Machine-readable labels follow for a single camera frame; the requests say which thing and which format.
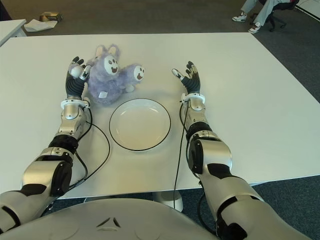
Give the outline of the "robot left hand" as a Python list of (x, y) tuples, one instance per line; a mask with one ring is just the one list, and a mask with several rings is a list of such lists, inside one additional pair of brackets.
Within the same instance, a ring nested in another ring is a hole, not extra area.
[(90, 64), (84, 64), (84, 60), (79, 56), (72, 59), (68, 66), (65, 79), (67, 98), (82, 99), (85, 83), (89, 79), (91, 68), (92, 66)]

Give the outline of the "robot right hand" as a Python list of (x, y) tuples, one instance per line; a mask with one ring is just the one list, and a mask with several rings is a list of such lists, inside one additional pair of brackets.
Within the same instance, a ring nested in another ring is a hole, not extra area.
[(186, 88), (186, 91), (188, 94), (200, 93), (200, 89), (201, 89), (200, 76), (199, 76), (197, 67), (193, 62), (188, 61), (186, 65), (185, 72), (187, 75), (183, 75), (176, 68), (173, 68), (171, 72), (175, 77), (177, 77), (181, 81), (183, 86)]

